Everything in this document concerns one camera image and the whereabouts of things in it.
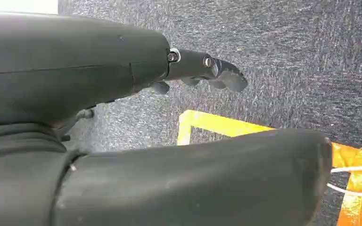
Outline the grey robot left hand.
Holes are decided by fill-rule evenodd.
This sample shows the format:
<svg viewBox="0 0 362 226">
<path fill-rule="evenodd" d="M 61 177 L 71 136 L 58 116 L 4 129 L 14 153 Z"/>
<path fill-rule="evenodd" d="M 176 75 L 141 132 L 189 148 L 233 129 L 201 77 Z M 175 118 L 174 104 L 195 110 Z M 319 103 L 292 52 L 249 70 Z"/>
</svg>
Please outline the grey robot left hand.
<svg viewBox="0 0 362 226">
<path fill-rule="evenodd" d="M 167 81 L 242 91 L 233 64 L 105 20 L 0 12 L 0 226 L 305 226 L 332 168 L 320 132 L 122 153 L 69 151 L 82 110 Z"/>
</svg>

